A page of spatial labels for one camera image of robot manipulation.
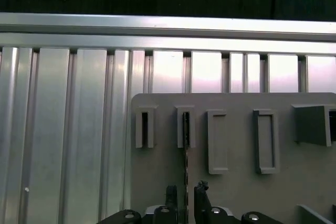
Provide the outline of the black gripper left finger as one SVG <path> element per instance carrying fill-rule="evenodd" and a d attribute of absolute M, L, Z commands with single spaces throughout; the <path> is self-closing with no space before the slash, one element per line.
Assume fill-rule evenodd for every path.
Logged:
<path fill-rule="evenodd" d="M 177 206 L 177 186 L 167 186 L 165 194 L 165 204 L 147 207 L 144 216 L 137 211 L 126 209 L 119 211 L 97 224 L 114 224 L 114 223 L 134 223 L 134 224 L 162 224 L 178 223 L 178 206 Z"/>

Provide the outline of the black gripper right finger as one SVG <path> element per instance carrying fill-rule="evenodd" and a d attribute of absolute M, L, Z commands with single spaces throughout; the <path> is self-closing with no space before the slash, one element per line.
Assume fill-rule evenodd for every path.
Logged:
<path fill-rule="evenodd" d="M 203 180 L 194 187 L 195 223 L 281 223 L 256 211 L 246 212 L 238 219 L 228 208 L 212 206 L 207 195 L 208 188 L 208 183 Z"/>

